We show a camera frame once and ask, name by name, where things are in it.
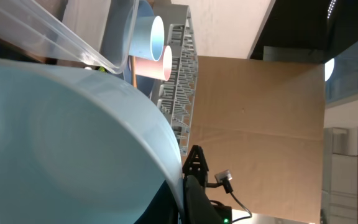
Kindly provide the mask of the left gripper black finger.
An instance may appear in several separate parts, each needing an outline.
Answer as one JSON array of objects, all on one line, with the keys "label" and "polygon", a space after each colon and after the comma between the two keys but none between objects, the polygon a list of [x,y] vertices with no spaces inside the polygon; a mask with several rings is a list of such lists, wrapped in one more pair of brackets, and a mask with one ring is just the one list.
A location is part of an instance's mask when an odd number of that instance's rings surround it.
[{"label": "left gripper black finger", "polygon": [[223,218],[217,212],[216,207],[222,207],[221,202],[210,200],[200,186],[197,178],[188,175],[183,183],[185,224],[221,224]]}]

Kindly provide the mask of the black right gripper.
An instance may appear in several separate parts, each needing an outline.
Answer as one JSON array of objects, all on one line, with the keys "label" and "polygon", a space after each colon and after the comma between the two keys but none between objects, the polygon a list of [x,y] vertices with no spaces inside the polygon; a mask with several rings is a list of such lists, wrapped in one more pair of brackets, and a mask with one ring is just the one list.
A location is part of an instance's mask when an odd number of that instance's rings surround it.
[{"label": "black right gripper", "polygon": [[[193,145],[191,151],[186,158],[182,167],[182,172],[185,177],[188,175],[194,176],[199,182],[200,186],[205,187],[208,183],[209,168],[203,153],[203,149],[199,145]],[[224,205],[217,200],[210,200],[212,206],[218,215],[222,218],[224,224],[232,223],[232,207]]]}]

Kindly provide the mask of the light blue bowl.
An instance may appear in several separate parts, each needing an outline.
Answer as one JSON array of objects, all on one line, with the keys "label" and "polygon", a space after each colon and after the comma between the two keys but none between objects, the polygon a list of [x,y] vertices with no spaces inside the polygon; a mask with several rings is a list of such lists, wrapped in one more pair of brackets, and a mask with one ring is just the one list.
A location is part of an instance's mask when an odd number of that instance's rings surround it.
[{"label": "light blue bowl", "polygon": [[0,59],[0,223],[185,216],[178,143],[141,91],[84,68]]}]

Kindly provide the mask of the grey dishwasher rack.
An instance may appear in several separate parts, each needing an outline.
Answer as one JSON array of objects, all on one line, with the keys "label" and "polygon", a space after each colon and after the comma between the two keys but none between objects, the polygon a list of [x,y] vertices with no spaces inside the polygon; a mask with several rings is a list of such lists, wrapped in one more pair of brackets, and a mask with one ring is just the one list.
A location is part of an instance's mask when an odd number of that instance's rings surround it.
[{"label": "grey dishwasher rack", "polygon": [[173,60],[170,79],[155,81],[151,100],[170,123],[180,153],[186,156],[198,79],[191,11],[186,5],[155,4],[154,13],[164,21],[165,44],[170,46]]}]

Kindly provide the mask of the brown cardboard panel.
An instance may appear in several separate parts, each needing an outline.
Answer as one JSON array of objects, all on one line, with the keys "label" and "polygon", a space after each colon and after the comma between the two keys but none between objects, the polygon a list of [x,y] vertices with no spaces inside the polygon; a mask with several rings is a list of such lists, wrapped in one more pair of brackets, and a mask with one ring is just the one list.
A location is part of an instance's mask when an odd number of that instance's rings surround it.
[{"label": "brown cardboard panel", "polygon": [[317,223],[321,206],[324,67],[200,56],[190,144],[203,148],[209,179],[232,175],[233,208]]}]

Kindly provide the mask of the pink cup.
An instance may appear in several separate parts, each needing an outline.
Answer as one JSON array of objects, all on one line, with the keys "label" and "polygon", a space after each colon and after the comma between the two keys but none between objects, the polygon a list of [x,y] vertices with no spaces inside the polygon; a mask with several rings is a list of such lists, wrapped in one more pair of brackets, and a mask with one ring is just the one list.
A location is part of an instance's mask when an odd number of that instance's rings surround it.
[{"label": "pink cup", "polygon": [[163,48],[162,56],[158,61],[140,57],[135,58],[135,73],[143,77],[167,81],[172,72],[172,50],[169,45]]}]

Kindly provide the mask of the wooden chopstick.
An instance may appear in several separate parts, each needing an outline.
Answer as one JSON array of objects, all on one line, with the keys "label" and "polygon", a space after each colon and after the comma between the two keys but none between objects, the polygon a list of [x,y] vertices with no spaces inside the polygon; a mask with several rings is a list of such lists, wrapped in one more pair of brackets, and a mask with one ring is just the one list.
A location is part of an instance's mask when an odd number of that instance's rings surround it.
[{"label": "wooden chopstick", "polygon": [[131,56],[131,75],[132,75],[132,85],[134,88],[137,88],[137,78],[135,72],[135,57]]}]

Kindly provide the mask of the light blue cup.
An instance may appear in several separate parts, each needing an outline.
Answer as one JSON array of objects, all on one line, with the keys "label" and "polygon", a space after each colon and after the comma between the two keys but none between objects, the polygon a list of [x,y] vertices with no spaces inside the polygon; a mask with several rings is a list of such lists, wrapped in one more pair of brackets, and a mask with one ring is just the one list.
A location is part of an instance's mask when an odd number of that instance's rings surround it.
[{"label": "light blue cup", "polygon": [[164,32],[160,16],[137,18],[129,55],[153,61],[160,60],[164,48]]}]

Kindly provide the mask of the clear plastic bin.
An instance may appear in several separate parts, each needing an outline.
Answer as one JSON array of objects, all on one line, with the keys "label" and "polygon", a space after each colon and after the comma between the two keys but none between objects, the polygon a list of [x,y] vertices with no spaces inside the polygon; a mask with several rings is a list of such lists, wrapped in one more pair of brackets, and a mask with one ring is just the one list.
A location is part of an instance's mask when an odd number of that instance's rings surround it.
[{"label": "clear plastic bin", "polygon": [[0,58],[121,73],[138,1],[0,0]]}]

